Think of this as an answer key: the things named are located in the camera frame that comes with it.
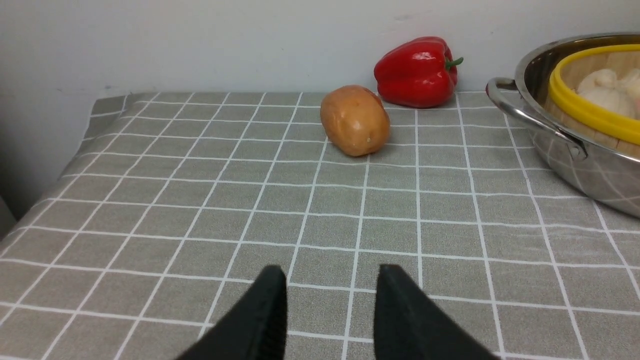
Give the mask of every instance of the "pepper stem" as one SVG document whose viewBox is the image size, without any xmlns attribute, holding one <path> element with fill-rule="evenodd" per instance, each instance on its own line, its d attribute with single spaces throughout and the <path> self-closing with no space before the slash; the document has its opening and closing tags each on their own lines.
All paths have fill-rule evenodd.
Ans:
<svg viewBox="0 0 640 360">
<path fill-rule="evenodd" d="M 447 71 L 449 71 L 449 69 L 451 69 L 451 67 L 458 66 L 458 65 L 462 64 L 463 60 L 464 60 L 464 58 L 458 58 L 458 59 L 455 59 L 453 61 L 447 60 L 444 63 L 444 67 L 445 67 L 445 69 L 447 69 Z"/>
</svg>

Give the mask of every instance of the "pot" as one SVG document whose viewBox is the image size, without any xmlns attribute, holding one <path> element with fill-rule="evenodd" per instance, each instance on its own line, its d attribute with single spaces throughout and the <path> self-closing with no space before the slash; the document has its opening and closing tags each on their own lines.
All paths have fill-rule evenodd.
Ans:
<svg viewBox="0 0 640 360">
<path fill-rule="evenodd" d="M 498 109 L 527 128 L 536 152 L 559 177 L 586 196 L 640 218 L 640 159 L 584 138 L 541 105 L 551 72 L 565 56 L 621 44 L 640 44 L 640 33 L 601 33 L 551 42 L 520 60 L 515 79 L 493 78 L 485 91 Z M 519 92 L 521 103 L 507 100 L 505 90 Z"/>
</svg>

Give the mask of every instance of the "bell pepper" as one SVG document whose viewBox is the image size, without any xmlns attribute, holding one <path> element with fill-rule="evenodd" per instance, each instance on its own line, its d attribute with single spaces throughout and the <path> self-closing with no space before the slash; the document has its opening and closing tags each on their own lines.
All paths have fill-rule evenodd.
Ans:
<svg viewBox="0 0 640 360">
<path fill-rule="evenodd" d="M 447 102 L 458 84 L 457 66 L 440 37 L 419 37 L 389 51 L 373 74 L 380 97 L 411 108 L 433 108 Z"/>
</svg>

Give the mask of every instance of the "bamboo steamer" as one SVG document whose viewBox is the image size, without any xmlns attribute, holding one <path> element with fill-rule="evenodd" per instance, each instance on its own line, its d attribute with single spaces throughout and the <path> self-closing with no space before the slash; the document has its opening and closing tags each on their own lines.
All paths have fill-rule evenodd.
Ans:
<svg viewBox="0 0 640 360">
<path fill-rule="evenodd" d="M 614 45 L 573 53 L 551 73 L 544 108 L 562 125 L 623 154 L 640 158 L 640 120 L 601 108 L 575 93 L 590 73 L 611 69 L 618 79 L 640 69 L 640 45 Z"/>
</svg>

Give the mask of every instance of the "wall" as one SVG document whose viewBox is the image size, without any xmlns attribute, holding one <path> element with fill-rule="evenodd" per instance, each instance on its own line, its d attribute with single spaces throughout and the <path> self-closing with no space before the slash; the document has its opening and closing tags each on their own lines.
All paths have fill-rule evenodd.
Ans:
<svg viewBox="0 0 640 360">
<path fill-rule="evenodd" d="M 2 0 L 0 195 L 20 217 L 75 153 L 97 97 L 374 86 L 422 35 L 464 56 L 460 88 L 549 41 L 638 30 L 638 0 Z"/>
</svg>

